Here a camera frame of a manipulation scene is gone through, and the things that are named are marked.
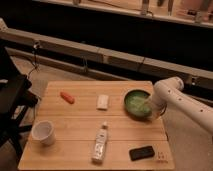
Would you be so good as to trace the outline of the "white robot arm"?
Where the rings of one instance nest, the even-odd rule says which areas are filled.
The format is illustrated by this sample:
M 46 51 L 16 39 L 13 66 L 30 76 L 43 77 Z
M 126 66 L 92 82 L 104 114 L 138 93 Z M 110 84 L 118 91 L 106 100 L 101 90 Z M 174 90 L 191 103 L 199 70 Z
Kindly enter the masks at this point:
M 213 108 L 182 93 L 184 83 L 179 77 L 157 81 L 147 102 L 156 117 L 168 103 L 175 105 L 191 120 L 213 135 Z

